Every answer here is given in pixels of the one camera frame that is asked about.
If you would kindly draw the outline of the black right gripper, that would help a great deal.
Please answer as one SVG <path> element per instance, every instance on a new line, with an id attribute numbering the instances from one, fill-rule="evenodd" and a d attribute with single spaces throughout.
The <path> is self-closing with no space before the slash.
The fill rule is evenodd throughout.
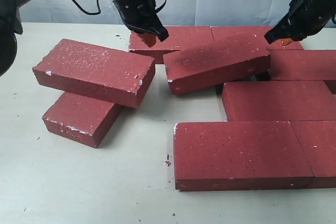
<path id="1" fill-rule="evenodd" d="M 292 0 L 287 14 L 264 38 L 269 44 L 280 40 L 287 46 L 319 33 L 329 21 L 335 23 L 335 0 Z"/>

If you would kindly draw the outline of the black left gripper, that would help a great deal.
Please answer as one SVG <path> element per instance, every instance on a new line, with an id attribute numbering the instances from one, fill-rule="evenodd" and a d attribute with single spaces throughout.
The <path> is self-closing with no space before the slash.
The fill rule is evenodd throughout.
<path id="1" fill-rule="evenodd" d="M 169 37 L 157 13 L 165 4 L 156 7 L 155 0 L 113 0 L 125 26 L 137 33 L 144 44 L 153 47 L 156 40 L 164 41 Z"/>

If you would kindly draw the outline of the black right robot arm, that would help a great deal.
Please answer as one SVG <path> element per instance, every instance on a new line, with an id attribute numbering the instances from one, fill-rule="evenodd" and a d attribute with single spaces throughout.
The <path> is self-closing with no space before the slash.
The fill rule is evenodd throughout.
<path id="1" fill-rule="evenodd" d="M 335 0 L 292 0 L 287 14 L 266 34 L 267 43 L 286 40 L 284 45 L 302 41 L 335 23 Z"/>

